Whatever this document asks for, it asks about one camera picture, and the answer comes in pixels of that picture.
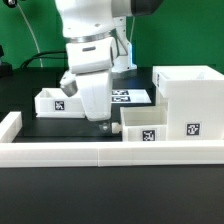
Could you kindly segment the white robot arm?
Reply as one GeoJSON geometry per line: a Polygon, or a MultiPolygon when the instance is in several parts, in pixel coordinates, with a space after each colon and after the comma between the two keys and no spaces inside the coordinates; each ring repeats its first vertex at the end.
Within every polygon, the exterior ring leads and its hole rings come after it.
{"type": "Polygon", "coordinates": [[[134,69],[132,47],[119,22],[153,14],[164,0],[55,0],[70,74],[134,69]]]}

